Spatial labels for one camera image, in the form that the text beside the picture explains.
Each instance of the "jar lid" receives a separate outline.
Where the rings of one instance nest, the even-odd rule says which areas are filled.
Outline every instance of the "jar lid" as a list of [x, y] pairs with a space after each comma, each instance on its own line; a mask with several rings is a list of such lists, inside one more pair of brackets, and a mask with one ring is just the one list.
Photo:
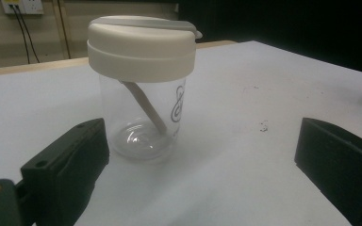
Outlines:
[[90, 23], [88, 55], [98, 73], [125, 82], [167, 82], [193, 71], [201, 34], [188, 22], [110, 16]]

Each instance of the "screw hole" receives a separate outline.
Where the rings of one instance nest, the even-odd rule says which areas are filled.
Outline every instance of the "screw hole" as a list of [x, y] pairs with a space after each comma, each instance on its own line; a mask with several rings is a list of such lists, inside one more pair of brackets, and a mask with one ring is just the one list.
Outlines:
[[38, 168], [41, 168], [41, 167], [44, 167], [47, 163], [48, 163], [48, 161], [41, 161], [41, 162], [38, 162], [35, 166]]

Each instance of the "white table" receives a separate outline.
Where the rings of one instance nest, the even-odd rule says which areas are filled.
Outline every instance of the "white table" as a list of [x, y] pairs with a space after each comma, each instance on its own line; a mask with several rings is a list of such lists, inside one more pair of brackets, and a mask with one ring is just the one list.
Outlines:
[[[0, 178], [102, 117], [89, 65], [0, 75]], [[362, 73], [250, 41], [197, 51], [177, 148], [112, 154], [76, 225], [350, 225], [296, 167], [302, 117], [362, 137]]]

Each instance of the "printed logo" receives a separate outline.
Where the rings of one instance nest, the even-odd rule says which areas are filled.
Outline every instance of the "printed logo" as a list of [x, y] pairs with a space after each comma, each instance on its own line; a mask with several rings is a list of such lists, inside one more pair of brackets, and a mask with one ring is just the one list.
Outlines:
[[184, 97], [184, 87], [179, 86], [176, 91], [177, 103], [175, 103], [175, 106], [173, 107], [172, 111], [173, 122], [179, 122], [181, 120], [183, 97]]

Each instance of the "dark background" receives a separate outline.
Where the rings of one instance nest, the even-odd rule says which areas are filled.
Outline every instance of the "dark background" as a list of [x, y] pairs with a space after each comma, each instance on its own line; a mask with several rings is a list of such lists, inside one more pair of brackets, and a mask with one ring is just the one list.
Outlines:
[[362, 72], [362, 1], [180, 1], [179, 19], [204, 34], [199, 41], [257, 40]]

